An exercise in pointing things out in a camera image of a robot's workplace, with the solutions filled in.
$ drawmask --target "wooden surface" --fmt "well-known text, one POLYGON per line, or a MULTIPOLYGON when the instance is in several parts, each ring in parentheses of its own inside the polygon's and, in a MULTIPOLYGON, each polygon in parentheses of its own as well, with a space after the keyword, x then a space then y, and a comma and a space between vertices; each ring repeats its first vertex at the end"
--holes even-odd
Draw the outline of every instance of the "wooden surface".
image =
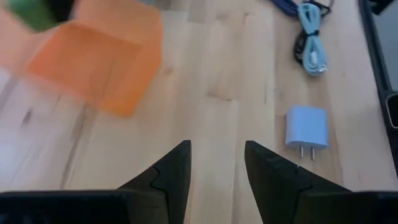
POLYGON ((323 21, 329 70, 319 78, 293 60, 300 24, 269 1, 157 7, 164 61, 129 119, 12 76, 48 34, 0 11, 0 190, 113 189, 184 139, 193 143, 186 223, 261 223, 244 165, 248 139, 351 190, 398 189, 356 1, 337 1, 323 21), (331 149, 315 161, 284 147, 294 104, 328 110, 331 149))

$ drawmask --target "orange container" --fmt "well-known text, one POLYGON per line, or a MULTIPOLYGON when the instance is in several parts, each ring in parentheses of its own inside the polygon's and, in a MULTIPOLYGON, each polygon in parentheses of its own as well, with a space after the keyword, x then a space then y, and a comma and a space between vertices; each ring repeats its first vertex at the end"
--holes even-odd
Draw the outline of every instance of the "orange container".
POLYGON ((158 10, 132 0, 80 1, 28 64, 30 75, 120 116, 129 116, 157 73, 158 10))

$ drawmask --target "light blue cable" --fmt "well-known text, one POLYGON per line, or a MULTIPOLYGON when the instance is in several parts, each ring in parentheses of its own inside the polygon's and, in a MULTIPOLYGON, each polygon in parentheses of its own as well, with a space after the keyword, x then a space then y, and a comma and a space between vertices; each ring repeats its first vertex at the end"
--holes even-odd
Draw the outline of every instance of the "light blue cable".
POLYGON ((325 49, 318 36, 321 11, 318 6, 310 3, 299 4, 297 11, 303 29, 308 35, 303 52, 304 69, 313 76, 319 76, 327 70, 325 49))

